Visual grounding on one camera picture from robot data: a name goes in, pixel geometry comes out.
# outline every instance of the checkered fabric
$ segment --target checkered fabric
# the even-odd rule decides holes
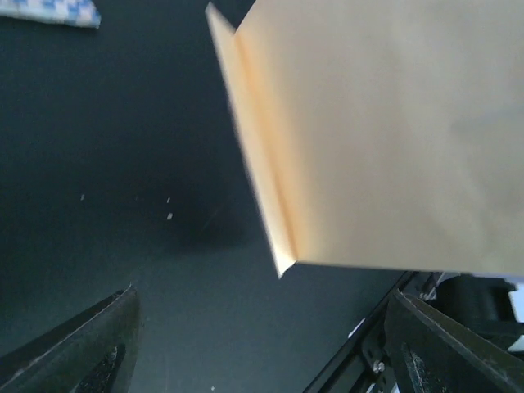
[[[0,16],[95,29],[101,20],[91,0],[0,0]]]

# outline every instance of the metal frame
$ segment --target metal frame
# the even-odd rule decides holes
[[[426,299],[442,277],[441,272],[405,272],[304,392],[391,391],[395,378],[384,349],[388,301],[398,291]]]

